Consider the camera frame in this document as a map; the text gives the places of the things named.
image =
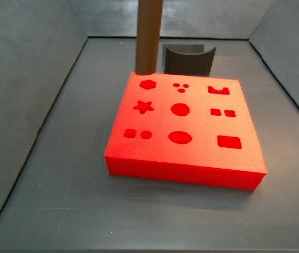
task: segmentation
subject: shape sorter board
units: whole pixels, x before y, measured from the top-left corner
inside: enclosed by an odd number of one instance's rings
[[[252,190],[267,174],[238,80],[132,73],[109,174]]]

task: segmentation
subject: gray floor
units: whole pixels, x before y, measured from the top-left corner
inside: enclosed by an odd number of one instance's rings
[[[108,176],[103,151],[135,40],[89,39],[0,216],[0,249],[299,252],[299,112],[248,42],[161,43],[218,48],[212,76],[242,81],[267,177],[248,192]]]

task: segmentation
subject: gray wall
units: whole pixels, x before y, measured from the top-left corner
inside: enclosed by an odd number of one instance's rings
[[[299,106],[299,0],[276,0],[250,37]]]
[[[247,39],[274,0],[164,0],[160,35]],[[135,36],[137,0],[69,0],[88,36]]]
[[[0,209],[84,42],[67,0],[0,0]]]

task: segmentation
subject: brown wooden pole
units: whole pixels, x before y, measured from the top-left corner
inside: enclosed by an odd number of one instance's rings
[[[163,0],[139,0],[136,74],[155,73]]]

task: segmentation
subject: arch-shaped block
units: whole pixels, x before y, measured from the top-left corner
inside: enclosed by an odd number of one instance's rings
[[[209,76],[216,48],[204,45],[169,44],[163,46],[163,73]]]

